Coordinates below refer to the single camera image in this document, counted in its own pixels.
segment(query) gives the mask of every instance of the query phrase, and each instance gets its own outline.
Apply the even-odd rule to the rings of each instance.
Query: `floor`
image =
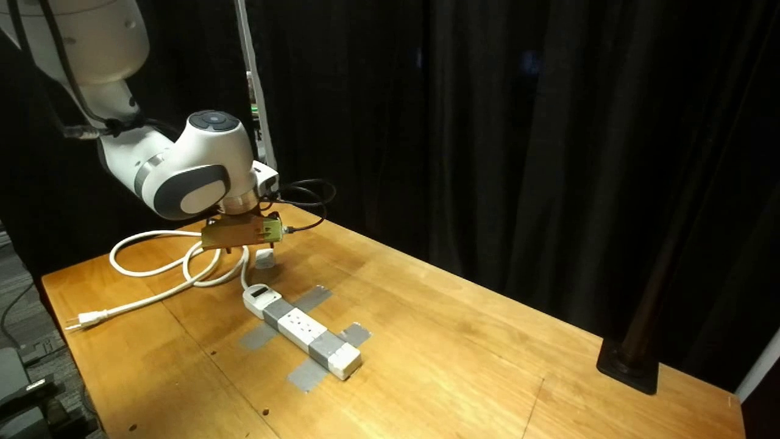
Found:
[[[59,387],[45,405],[45,419],[56,425],[56,436],[100,436],[97,419],[88,409],[88,394],[73,358],[38,303],[38,291],[24,263],[0,228],[0,349],[14,346],[30,380],[52,377]]]

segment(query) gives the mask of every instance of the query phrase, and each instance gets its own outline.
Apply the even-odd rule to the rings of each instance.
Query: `power strip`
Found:
[[[244,291],[244,304],[250,315],[286,335],[314,363],[332,371],[339,380],[345,380],[364,363],[360,352],[354,344],[343,341],[306,313],[283,300],[283,296],[265,282],[256,282]]]

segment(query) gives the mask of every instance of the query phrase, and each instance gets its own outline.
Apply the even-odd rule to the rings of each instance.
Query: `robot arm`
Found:
[[[219,236],[231,239],[209,239],[211,247],[278,239],[265,235],[256,198],[256,187],[273,181],[276,170],[253,163],[237,116],[195,111],[176,142],[139,121],[142,109],[125,82],[148,57],[134,0],[0,0],[0,27],[70,93],[100,142],[108,170],[156,214],[188,219],[219,204],[231,217]],[[237,217],[245,214],[250,219],[238,224],[250,226],[237,232]]]

